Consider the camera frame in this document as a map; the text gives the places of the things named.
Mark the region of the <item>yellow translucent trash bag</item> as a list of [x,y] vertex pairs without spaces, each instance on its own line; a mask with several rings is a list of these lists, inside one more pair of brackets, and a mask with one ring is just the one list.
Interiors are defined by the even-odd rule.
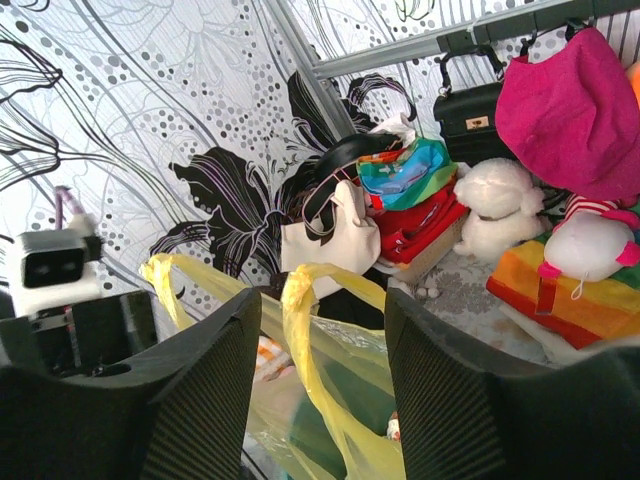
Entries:
[[401,444],[356,420],[322,380],[325,365],[333,361],[394,397],[383,331],[313,314],[312,283],[325,278],[336,280],[374,309],[384,309],[386,293],[380,286],[329,264],[299,267],[287,280],[281,300],[264,296],[261,328],[290,354],[295,370],[288,378],[255,383],[247,429],[291,477],[336,479],[289,440],[299,404],[307,397],[342,455],[344,479],[402,479]]

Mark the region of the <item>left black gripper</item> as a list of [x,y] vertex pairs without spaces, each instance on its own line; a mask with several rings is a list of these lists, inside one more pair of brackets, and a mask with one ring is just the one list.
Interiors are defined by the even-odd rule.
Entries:
[[156,345],[151,296],[138,290],[1,321],[1,365],[91,374]]

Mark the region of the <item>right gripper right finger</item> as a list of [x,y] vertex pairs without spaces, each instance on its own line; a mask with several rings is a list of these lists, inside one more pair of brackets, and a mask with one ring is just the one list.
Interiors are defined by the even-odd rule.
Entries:
[[560,369],[495,349],[387,293],[385,336],[410,479],[635,479],[639,351]]

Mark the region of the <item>teal plastic trash bin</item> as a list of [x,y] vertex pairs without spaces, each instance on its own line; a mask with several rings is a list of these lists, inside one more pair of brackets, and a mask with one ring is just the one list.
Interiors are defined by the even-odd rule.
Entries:
[[[378,436],[386,434],[387,422],[395,410],[392,395],[360,378],[337,362],[329,362],[321,377],[327,390],[356,420]],[[294,416],[289,440],[310,460],[336,479],[344,479],[346,468],[321,414],[304,397]]]

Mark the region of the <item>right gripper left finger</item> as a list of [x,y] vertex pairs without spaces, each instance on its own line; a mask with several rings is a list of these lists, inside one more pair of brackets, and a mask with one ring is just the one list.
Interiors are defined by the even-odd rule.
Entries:
[[5,479],[241,479],[261,323],[242,290],[91,374],[1,365]]

